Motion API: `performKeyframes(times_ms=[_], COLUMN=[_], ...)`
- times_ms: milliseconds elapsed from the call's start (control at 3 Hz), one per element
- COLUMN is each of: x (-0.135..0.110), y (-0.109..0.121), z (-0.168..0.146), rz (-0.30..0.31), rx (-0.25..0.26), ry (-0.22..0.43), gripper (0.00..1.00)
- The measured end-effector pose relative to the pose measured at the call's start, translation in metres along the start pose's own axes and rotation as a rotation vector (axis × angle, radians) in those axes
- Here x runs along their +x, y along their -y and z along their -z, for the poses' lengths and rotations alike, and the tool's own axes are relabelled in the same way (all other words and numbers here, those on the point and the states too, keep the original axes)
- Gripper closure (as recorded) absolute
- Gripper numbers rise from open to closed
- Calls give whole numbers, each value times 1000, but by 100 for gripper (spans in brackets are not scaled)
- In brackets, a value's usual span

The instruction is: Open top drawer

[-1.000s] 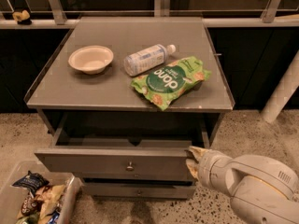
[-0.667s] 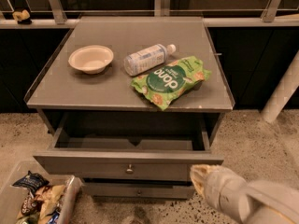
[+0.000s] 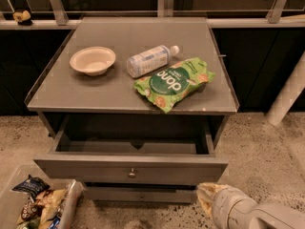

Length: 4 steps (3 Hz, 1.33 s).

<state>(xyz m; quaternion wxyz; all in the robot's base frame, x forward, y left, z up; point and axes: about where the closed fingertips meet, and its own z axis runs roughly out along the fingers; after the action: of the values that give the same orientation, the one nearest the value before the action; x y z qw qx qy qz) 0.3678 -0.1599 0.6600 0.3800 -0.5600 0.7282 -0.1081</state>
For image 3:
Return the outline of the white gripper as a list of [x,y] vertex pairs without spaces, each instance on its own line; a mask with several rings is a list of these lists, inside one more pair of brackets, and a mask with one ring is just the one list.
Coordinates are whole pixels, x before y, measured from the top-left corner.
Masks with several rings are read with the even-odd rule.
[[249,229],[250,212],[257,202],[241,190],[204,182],[197,185],[196,194],[203,211],[218,229]]

